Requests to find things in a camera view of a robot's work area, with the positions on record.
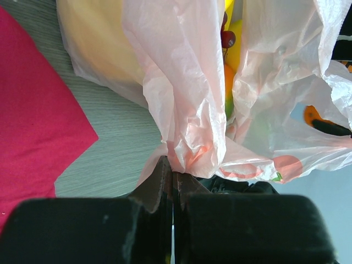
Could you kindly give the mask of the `fake yellow mango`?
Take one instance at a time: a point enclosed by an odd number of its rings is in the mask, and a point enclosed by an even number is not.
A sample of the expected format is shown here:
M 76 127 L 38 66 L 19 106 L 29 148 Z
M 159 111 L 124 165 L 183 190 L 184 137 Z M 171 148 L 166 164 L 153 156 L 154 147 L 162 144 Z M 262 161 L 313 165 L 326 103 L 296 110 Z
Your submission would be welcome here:
M 231 118 L 231 115 L 234 110 L 234 101 L 233 101 L 233 80 L 234 80 L 235 72 L 234 70 L 227 64 L 224 65 L 224 78 L 225 78 L 225 114 L 227 120 Z

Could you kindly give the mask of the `pink plastic bag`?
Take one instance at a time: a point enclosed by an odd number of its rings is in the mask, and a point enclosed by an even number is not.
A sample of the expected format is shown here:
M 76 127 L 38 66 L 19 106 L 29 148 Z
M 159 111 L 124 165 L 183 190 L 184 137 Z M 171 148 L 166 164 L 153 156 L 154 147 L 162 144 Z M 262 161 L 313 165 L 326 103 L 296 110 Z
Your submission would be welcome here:
M 294 120 L 298 103 L 351 127 L 332 53 L 351 1 L 245 1 L 234 111 L 225 113 L 224 1 L 57 1 L 76 75 L 148 108 L 167 156 L 196 177 L 286 183 L 351 164 L 351 138 Z

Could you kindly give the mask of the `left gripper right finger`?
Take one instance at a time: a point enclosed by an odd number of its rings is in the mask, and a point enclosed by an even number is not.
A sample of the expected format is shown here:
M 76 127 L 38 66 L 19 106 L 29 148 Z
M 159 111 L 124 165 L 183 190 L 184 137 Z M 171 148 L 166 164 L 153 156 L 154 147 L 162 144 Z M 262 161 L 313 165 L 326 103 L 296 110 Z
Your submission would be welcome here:
M 174 173 L 176 263 L 335 263 L 316 205 L 260 182 L 245 192 L 210 192 Z

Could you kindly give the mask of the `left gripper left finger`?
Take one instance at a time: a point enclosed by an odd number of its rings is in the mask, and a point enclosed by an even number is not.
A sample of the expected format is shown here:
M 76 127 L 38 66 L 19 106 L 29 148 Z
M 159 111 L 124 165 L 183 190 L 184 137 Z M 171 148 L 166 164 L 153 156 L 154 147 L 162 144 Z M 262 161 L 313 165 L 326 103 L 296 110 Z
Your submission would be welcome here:
M 128 195 L 26 200 L 5 223 L 1 263 L 170 263 L 171 183 L 161 157 Z

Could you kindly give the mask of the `fake banana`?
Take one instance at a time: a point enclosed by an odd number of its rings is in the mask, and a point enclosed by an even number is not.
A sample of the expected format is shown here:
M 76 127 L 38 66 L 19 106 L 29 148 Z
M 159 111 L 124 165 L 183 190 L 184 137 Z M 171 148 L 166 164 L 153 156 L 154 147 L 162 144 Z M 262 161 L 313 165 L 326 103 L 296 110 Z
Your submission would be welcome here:
M 225 12 L 228 19 L 224 29 L 233 32 L 235 35 L 234 45 L 228 49 L 225 62 L 236 72 L 240 64 L 241 33 L 243 21 L 241 19 L 237 19 L 235 22 L 231 21 L 234 5 L 234 0 L 225 0 Z

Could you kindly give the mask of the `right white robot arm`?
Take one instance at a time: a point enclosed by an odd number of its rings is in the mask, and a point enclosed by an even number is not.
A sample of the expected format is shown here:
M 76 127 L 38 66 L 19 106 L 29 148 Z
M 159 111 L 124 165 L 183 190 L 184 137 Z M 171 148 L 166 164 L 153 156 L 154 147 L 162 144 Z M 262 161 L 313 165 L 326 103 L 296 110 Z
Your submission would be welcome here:
M 216 175 L 210 179 L 196 177 L 196 180 L 215 194 L 278 194 L 277 190 L 265 181 L 257 181 L 250 184 L 248 181 L 231 181 Z

